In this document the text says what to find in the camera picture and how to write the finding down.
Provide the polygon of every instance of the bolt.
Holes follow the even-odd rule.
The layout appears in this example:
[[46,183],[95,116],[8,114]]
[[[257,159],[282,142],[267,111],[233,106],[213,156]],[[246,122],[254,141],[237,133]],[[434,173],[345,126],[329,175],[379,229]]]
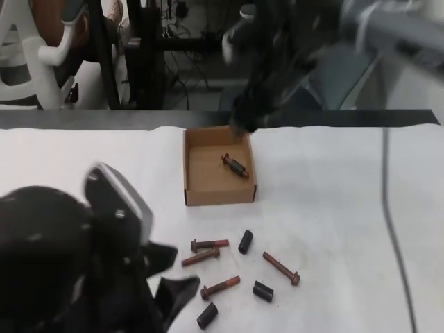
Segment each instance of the bolt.
[[230,154],[226,153],[225,156],[222,156],[222,163],[227,164],[230,167],[231,171],[233,171],[239,177],[242,178],[250,177],[248,172],[245,171],[245,167],[242,164],[240,164],[238,161],[230,158]]
[[203,288],[200,290],[200,296],[202,296],[203,300],[208,300],[210,296],[214,293],[218,293],[222,290],[233,287],[236,284],[240,283],[240,281],[241,278],[239,276],[235,276],[210,288],[207,288],[207,286],[203,286]]
[[282,265],[275,258],[271,257],[267,252],[264,252],[262,257],[264,257],[264,259],[266,261],[268,261],[270,264],[272,264],[274,267],[276,267],[279,272],[281,272],[285,276],[287,276],[291,280],[291,284],[293,286],[297,286],[299,284],[300,276],[299,276],[298,272],[292,273],[287,267]]
[[197,264],[198,262],[202,262],[209,258],[217,258],[221,253],[219,252],[219,248],[213,247],[213,249],[199,253],[194,257],[182,260],[182,267],[191,266]]
[[193,240],[193,241],[191,241],[191,251],[196,253],[199,248],[213,248],[215,246],[217,248],[221,248],[221,247],[228,246],[228,245],[230,245],[230,242],[228,241],[228,239],[224,239],[222,241],[196,241],[196,240]]

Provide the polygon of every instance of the chair armrest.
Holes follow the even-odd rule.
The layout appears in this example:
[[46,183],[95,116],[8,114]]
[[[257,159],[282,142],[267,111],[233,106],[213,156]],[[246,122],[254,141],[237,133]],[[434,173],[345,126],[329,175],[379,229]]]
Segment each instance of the chair armrest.
[[78,18],[83,14],[85,9],[85,0],[68,0],[62,12],[62,22],[65,26],[76,24]]
[[39,48],[39,59],[51,66],[60,66],[67,57],[71,48],[74,35],[76,33],[76,23],[85,10],[85,0],[66,1],[62,14],[62,21],[65,25],[62,41],[57,47],[41,46]]

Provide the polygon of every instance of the black plastic part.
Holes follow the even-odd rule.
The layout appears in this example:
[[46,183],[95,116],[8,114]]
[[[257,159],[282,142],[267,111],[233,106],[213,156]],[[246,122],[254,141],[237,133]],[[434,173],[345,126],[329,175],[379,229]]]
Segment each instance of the black plastic part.
[[235,174],[241,177],[244,176],[245,167],[242,164],[240,164],[238,161],[231,160],[231,163],[229,163],[229,165],[231,171],[233,171]]
[[168,331],[174,319],[196,295],[200,279],[189,277],[185,280],[160,280],[155,296],[155,304],[162,314],[162,324],[165,332]]
[[274,290],[272,290],[272,288],[268,288],[265,284],[256,281],[255,286],[253,287],[253,294],[271,303],[273,299]]
[[85,0],[69,0],[65,2],[62,12],[62,21],[64,23],[72,23],[84,10]]
[[197,325],[199,325],[201,330],[204,330],[216,318],[217,314],[218,311],[216,305],[210,303],[207,309],[205,309],[197,318]]
[[250,248],[252,240],[253,240],[253,233],[250,230],[245,231],[241,243],[239,244],[238,247],[239,252],[245,255],[248,252],[248,248]]

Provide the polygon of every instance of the black tube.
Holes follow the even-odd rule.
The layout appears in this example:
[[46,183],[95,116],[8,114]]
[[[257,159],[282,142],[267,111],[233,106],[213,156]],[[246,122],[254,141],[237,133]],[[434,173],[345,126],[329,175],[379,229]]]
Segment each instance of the black tube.
[[201,330],[204,330],[216,318],[217,314],[216,305],[210,303],[207,309],[203,310],[202,314],[197,318],[197,325],[199,325]]
[[239,252],[245,255],[248,252],[248,248],[250,248],[252,240],[253,240],[253,233],[250,230],[245,231],[241,243],[239,244],[238,247]]
[[265,284],[256,281],[255,286],[253,287],[253,294],[271,303],[273,300],[274,290],[272,290],[272,288],[268,288]]

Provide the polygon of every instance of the black metal stand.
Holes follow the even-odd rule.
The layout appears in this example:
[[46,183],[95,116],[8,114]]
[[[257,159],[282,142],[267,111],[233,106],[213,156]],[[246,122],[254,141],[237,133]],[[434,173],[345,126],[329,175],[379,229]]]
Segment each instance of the black metal stand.
[[108,105],[111,110],[118,110],[120,108],[119,91],[117,90],[116,76],[112,65],[111,43],[103,19],[102,4],[100,0],[87,0],[87,4],[91,34],[96,45]]
[[111,110],[131,108],[159,110],[162,108],[165,91],[163,51],[219,51],[220,40],[202,38],[163,39],[162,13],[155,0],[148,0],[143,8],[140,0],[127,0],[131,23],[131,41],[125,45],[126,66],[130,84],[130,103],[121,105],[117,90],[111,44],[103,20],[100,0],[87,0],[91,34],[97,47],[103,85]]

